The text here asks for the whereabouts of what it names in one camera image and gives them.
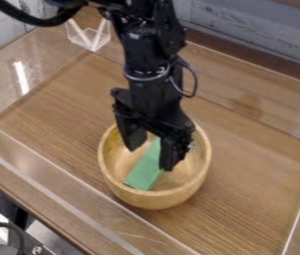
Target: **green object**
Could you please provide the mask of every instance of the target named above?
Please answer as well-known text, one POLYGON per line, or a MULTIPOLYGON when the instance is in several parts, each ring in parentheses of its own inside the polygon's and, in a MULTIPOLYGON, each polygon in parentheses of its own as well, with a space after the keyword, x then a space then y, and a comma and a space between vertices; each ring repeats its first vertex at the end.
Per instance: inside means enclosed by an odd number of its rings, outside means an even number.
POLYGON ((123 184, 134 189, 150 191, 163 173, 158 169, 159 138, 156 138, 146 150, 136 165, 130 171, 123 184))

